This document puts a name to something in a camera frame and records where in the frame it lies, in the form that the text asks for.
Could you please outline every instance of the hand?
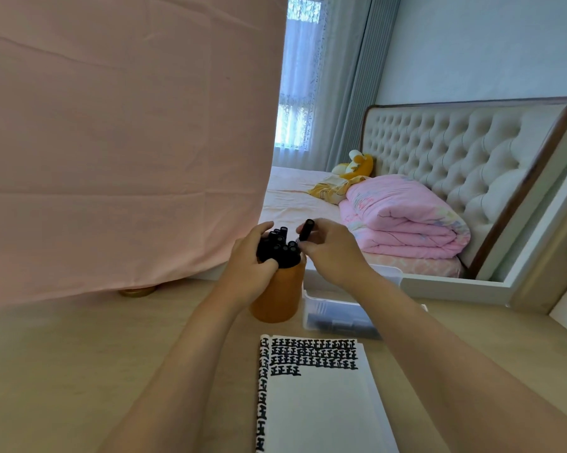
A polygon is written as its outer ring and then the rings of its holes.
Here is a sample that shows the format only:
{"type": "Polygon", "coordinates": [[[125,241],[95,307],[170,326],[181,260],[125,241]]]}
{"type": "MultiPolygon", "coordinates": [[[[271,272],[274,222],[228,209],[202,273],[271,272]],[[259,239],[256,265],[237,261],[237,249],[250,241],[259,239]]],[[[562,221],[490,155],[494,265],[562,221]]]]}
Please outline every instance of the hand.
{"type": "Polygon", "coordinates": [[[272,221],[263,222],[250,230],[247,236],[235,241],[227,267],[214,287],[213,293],[239,310],[262,294],[279,268],[275,259],[268,259],[262,264],[256,259],[260,237],[271,227],[272,221]]]}
{"type": "MultiPolygon", "coordinates": [[[[298,226],[296,232],[300,233],[302,226],[298,226]]],[[[298,245],[323,278],[346,291],[363,275],[373,273],[353,234],[329,219],[316,219],[308,241],[298,245]]]]}

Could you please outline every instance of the person's left hand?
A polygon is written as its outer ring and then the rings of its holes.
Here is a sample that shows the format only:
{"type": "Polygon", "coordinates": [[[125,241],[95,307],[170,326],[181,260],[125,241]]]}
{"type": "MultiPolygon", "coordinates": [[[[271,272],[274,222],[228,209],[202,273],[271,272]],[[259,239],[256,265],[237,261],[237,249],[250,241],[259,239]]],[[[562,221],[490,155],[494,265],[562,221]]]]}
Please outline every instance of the person's left hand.
{"type": "Polygon", "coordinates": [[[261,264],[256,258],[260,237],[271,227],[272,221],[263,222],[235,241],[227,267],[214,287],[219,299],[233,303],[239,310],[262,294],[279,268],[275,259],[261,264]]]}

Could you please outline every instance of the tufted headboard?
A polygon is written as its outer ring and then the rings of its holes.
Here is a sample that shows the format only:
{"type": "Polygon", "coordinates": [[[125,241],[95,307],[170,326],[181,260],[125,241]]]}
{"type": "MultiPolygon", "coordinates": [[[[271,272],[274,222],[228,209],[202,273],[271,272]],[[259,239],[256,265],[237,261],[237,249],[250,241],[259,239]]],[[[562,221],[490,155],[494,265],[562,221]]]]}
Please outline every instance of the tufted headboard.
{"type": "Polygon", "coordinates": [[[406,174],[461,215],[460,259],[488,279],[567,165],[567,97],[371,106],[361,150],[375,175],[406,174]]]}

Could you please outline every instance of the orange cylindrical container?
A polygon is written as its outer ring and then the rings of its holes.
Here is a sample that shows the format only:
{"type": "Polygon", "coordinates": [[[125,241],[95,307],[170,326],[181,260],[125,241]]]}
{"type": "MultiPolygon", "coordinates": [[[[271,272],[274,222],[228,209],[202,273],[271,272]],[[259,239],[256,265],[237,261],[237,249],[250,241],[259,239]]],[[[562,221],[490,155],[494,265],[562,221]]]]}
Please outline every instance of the orange cylindrical container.
{"type": "Polygon", "coordinates": [[[292,318],[302,297],[305,267],[306,256],[302,254],[298,265],[278,269],[269,286],[250,304],[250,313],[262,322],[283,322],[292,318]]]}

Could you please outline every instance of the bed frame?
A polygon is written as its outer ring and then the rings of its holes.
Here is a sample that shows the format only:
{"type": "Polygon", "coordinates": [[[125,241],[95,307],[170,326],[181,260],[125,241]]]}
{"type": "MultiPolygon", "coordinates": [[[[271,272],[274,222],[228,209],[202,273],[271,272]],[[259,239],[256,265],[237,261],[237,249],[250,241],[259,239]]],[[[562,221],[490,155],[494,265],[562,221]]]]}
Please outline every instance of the bed frame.
{"type": "Polygon", "coordinates": [[[413,297],[507,304],[567,201],[567,97],[370,106],[374,176],[422,182],[467,222],[466,279],[405,275],[413,297]]]}

